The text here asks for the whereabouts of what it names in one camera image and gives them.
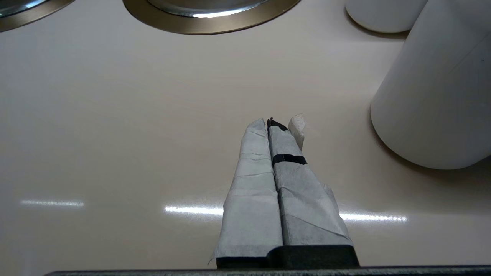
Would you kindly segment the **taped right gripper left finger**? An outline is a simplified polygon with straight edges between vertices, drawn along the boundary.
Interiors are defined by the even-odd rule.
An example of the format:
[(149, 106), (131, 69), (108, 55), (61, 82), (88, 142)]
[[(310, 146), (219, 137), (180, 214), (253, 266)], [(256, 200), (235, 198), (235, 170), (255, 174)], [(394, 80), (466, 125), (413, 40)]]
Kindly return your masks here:
[(283, 245), (280, 207), (263, 119), (251, 122), (223, 204), (219, 240), (212, 260), (218, 269), (257, 269)]

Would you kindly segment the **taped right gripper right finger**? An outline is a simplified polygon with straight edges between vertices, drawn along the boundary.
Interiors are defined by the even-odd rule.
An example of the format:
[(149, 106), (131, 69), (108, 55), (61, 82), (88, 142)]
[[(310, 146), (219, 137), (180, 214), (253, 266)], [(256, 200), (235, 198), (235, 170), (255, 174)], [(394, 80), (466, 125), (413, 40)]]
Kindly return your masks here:
[(267, 126), (283, 237), (268, 259), (282, 269), (359, 267), (333, 191), (318, 180), (290, 129), (272, 118)]

